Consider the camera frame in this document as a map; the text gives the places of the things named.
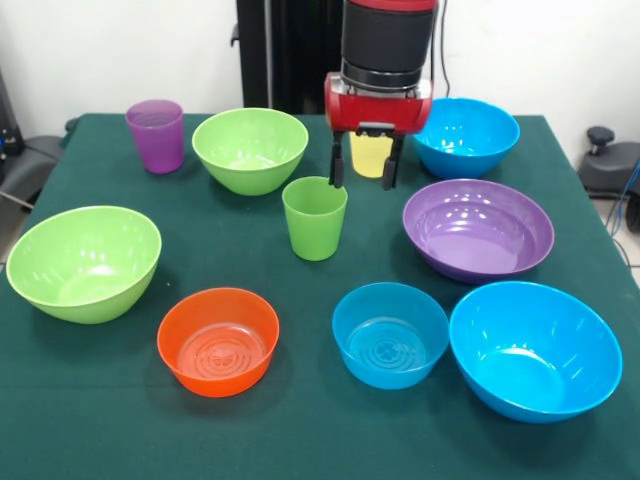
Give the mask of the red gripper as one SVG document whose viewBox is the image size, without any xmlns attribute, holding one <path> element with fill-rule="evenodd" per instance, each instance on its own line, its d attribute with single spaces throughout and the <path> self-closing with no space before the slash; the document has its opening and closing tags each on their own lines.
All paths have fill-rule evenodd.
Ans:
<svg viewBox="0 0 640 480">
<path fill-rule="evenodd" d="M 374 92 L 355 88 L 345 83 L 338 72 L 330 72 L 324 81 L 324 99 L 327 121 L 333 131 L 329 184 L 338 189 L 344 179 L 344 132 L 418 133 L 427 122 L 433 90 L 429 80 L 421 79 L 414 89 L 408 91 Z M 386 191 L 396 187 L 403 135 L 392 137 L 389 156 L 384 162 L 382 186 Z"/>
</svg>

